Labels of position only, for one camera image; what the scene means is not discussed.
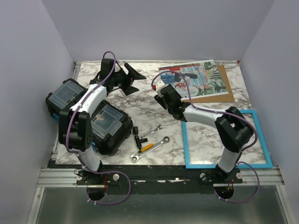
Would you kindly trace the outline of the colourful printed photo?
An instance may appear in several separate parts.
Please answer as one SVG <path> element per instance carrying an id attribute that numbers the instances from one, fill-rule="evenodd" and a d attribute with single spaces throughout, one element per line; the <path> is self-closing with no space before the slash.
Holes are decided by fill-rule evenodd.
<path id="1" fill-rule="evenodd" d="M 193 98 L 217 96 L 228 93 L 228 89 L 218 71 L 214 60 L 171 64 L 159 67 L 160 76 L 166 84 L 170 84 L 182 98 L 187 99 L 187 88 Z"/>

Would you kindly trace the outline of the brown backing board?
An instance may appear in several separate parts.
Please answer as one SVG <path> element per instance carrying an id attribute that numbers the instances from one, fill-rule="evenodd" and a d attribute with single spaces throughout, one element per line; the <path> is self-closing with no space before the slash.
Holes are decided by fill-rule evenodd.
<path id="1" fill-rule="evenodd" d="M 180 73 L 185 76 L 193 99 L 218 97 L 229 94 L 229 87 L 212 61 L 185 63 L 180 65 Z"/>

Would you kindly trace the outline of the blue picture frame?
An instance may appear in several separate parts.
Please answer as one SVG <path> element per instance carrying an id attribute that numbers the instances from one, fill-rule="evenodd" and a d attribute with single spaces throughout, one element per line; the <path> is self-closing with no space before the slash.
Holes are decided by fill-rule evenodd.
<path id="1" fill-rule="evenodd" d="M 253 168 L 273 168 L 273 164 L 271 161 L 270 153 L 268 151 L 268 148 L 266 146 L 266 142 L 264 139 L 264 135 L 258 120 L 258 116 L 255 110 L 249 109 L 249 110 L 240 110 L 242 114 L 251 114 L 253 117 L 253 121 L 257 130 L 258 139 L 261 143 L 261 147 L 263 150 L 263 154 L 265 156 L 266 163 L 265 164 L 251 164 Z M 215 168 L 216 164 L 211 163 L 202 163 L 202 164 L 193 164 L 190 160 L 190 154 L 189 154 L 189 142 L 188 142 L 188 133 L 187 133 L 187 127 L 186 123 L 182 122 L 182 133 L 183 133 L 183 145 L 184 145 L 184 153 L 185 153 L 185 168 L 186 169 L 208 169 L 208 168 Z"/>

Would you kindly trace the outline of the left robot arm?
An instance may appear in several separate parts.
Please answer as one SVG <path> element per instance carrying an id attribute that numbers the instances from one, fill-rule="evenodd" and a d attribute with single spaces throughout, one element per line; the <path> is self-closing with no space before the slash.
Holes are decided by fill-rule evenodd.
<path id="1" fill-rule="evenodd" d="M 90 82 L 87 92 L 75 105 L 59 113 L 58 141 L 68 152 L 78 157 L 82 168 L 88 171 L 88 180 L 93 184 L 101 183 L 104 176 L 100 170 L 101 161 L 92 149 L 91 115 L 115 87 L 120 87 L 126 95 L 130 95 L 138 91 L 133 87 L 133 82 L 146 78 L 128 63 L 116 70 L 118 65 L 115 58 L 102 58 L 100 71 Z"/>

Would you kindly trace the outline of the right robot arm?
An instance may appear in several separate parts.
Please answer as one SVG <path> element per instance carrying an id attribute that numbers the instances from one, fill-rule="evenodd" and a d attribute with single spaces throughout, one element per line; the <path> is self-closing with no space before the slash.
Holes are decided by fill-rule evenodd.
<path id="1" fill-rule="evenodd" d="M 217 129 L 224 146 L 222 156 L 217 164 L 215 178 L 221 183 L 232 177 L 232 170 L 241 157 L 241 150 L 254 134 L 254 127 L 243 117 L 241 112 L 230 107 L 227 110 L 195 108 L 189 102 L 183 102 L 173 86 L 153 85 L 156 91 L 154 99 L 176 120 L 195 122 Z"/>

